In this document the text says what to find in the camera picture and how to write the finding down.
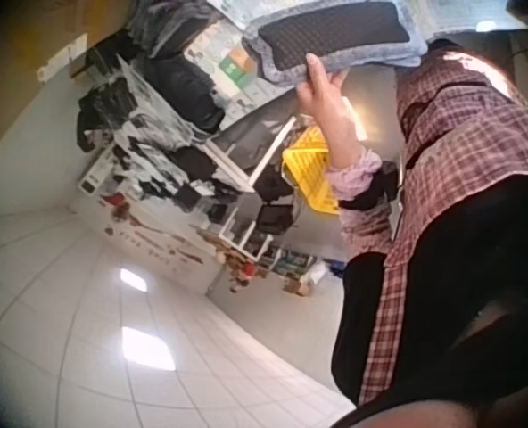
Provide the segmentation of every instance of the black clothing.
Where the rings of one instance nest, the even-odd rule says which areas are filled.
[[[357,403],[384,278],[381,253],[345,269],[342,321],[332,371]],[[454,347],[489,303],[510,315]],[[451,207],[420,237],[392,386],[353,414],[355,422],[422,399],[478,406],[528,385],[528,177],[513,176]]]

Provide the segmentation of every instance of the white tile floor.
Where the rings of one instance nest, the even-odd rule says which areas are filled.
[[[121,282],[129,265],[67,211],[0,218],[5,424],[319,428],[349,411],[206,298],[151,275],[147,292]],[[127,360],[124,326],[161,339],[176,370]]]

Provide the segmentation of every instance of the pink sleeve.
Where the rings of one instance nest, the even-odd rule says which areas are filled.
[[[371,185],[373,174],[381,168],[379,155],[366,150],[353,165],[346,169],[327,170],[327,180],[338,201],[352,201]]]
[[[368,150],[346,169],[328,169],[327,180],[334,196],[340,201],[352,201],[369,188],[373,174],[381,165],[379,155]],[[388,201],[368,211],[340,209],[342,236],[349,259],[365,252],[389,252],[392,245],[390,214]]]

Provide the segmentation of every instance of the hand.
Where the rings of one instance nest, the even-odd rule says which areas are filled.
[[[349,70],[329,76],[316,55],[308,53],[306,58],[309,81],[296,88],[300,105],[319,125],[329,147],[332,167],[347,168],[364,151],[357,138],[353,113],[342,97],[342,85]]]

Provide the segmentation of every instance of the light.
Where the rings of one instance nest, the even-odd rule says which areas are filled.
[[[476,24],[476,32],[477,33],[487,33],[488,31],[492,31],[496,29],[498,26],[496,25],[496,22],[494,21],[480,21]]]
[[[175,371],[175,361],[167,343],[158,337],[122,327],[123,356],[134,363],[159,370]]]
[[[355,122],[355,135],[357,136],[358,140],[359,141],[367,140],[367,132],[365,131],[365,128],[363,127],[363,123],[361,122],[361,119],[357,115],[357,112],[351,105],[351,102],[347,98],[347,96],[343,97],[343,102],[345,103],[345,107],[347,107],[347,110],[351,112],[351,116],[353,117],[353,121]]]
[[[510,96],[506,77],[490,64],[462,52],[447,52],[442,57],[446,61],[458,61],[467,70],[482,73],[506,97]]]
[[[133,288],[137,288],[137,290],[140,292],[147,291],[147,282],[141,276],[137,276],[130,270],[121,269],[120,278],[125,284],[129,284]]]

